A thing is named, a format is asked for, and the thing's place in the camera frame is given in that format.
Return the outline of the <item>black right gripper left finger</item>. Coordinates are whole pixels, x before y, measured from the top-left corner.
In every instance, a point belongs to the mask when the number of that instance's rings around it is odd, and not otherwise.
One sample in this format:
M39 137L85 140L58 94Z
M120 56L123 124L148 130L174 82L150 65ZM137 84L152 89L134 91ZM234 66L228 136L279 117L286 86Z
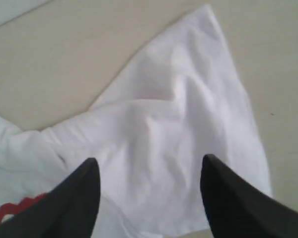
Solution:
M99 165L88 158L50 192L0 206L0 238L90 238L99 203Z

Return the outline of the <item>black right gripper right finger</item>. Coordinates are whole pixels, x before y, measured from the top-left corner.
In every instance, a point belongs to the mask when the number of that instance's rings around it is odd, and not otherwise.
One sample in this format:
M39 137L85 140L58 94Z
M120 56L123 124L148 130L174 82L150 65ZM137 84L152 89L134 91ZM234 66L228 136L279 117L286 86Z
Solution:
M298 212L253 187L213 154L203 157L200 190L215 238L298 238Z

